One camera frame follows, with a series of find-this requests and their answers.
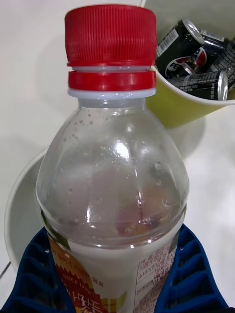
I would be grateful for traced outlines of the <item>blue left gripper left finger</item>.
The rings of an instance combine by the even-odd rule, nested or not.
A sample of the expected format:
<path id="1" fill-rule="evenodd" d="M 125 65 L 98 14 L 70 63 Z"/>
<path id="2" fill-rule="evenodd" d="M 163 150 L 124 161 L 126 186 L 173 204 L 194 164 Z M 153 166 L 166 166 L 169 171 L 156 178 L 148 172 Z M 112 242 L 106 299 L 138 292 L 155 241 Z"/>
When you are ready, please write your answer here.
<path id="1" fill-rule="evenodd" d="M 60 280 L 42 228 L 26 247 L 14 287 L 2 313 L 74 313 L 70 296 Z"/>

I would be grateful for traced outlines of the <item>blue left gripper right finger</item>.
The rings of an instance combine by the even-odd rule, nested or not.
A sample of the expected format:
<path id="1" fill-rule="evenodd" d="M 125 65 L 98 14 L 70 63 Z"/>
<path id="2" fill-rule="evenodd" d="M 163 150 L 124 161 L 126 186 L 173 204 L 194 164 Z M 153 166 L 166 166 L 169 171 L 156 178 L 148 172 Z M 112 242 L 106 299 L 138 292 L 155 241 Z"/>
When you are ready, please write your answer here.
<path id="1" fill-rule="evenodd" d="M 156 303 L 158 313 L 227 313 L 200 241 L 183 225 L 175 260 Z"/>

